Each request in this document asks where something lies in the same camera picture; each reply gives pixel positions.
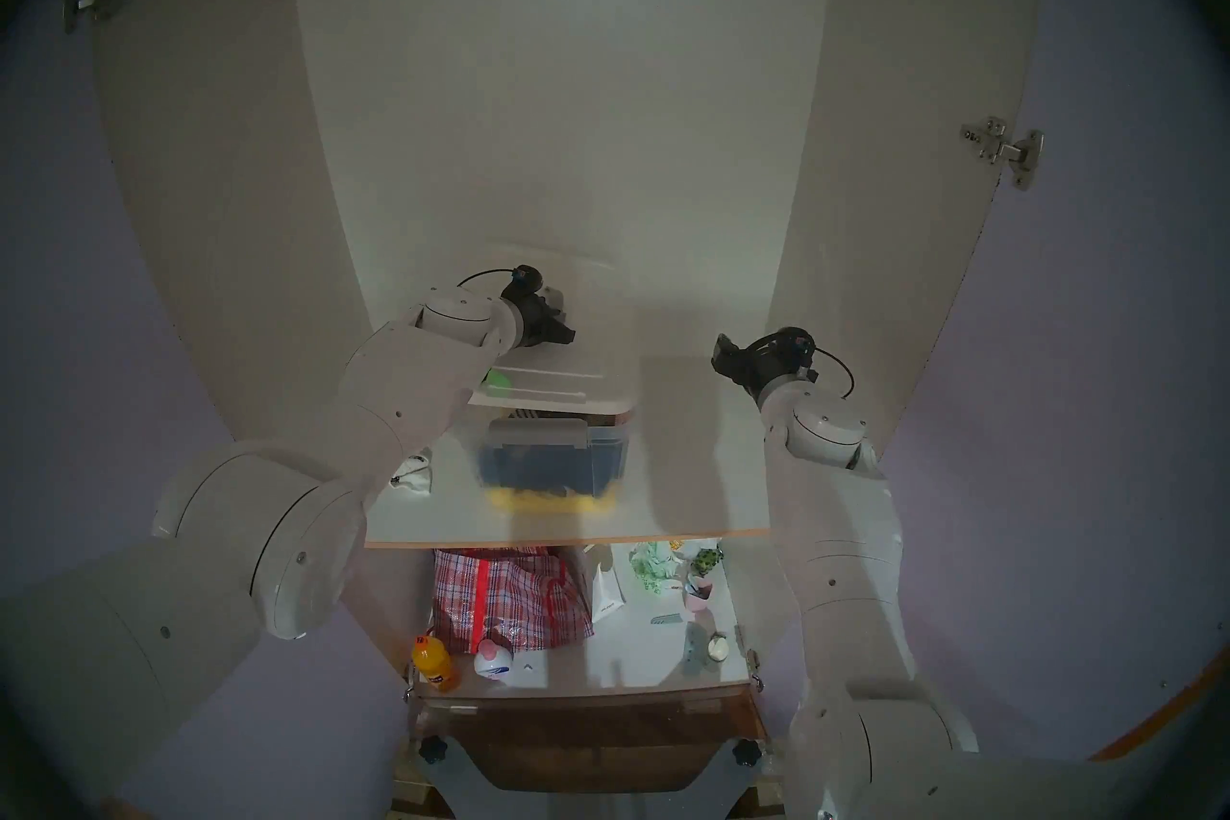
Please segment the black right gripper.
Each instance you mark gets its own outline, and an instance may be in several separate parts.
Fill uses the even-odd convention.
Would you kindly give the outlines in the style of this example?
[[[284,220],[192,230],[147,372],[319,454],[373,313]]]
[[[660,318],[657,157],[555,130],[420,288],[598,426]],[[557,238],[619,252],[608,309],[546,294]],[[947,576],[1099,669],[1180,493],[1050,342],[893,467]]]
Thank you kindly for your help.
[[[817,381],[813,360],[817,344],[802,328],[781,328],[745,345],[738,353],[728,334],[713,341],[712,363],[718,374],[740,386],[756,404],[786,384]]]

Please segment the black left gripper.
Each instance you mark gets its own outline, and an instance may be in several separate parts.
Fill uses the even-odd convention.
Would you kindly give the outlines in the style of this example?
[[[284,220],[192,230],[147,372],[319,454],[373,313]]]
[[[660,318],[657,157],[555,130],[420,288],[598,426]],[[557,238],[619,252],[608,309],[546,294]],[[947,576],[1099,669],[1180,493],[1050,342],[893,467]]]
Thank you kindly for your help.
[[[563,293],[556,288],[538,291],[506,290],[504,302],[519,320],[514,348],[533,348],[544,343],[569,345],[576,331],[558,325],[557,317],[566,317]]]

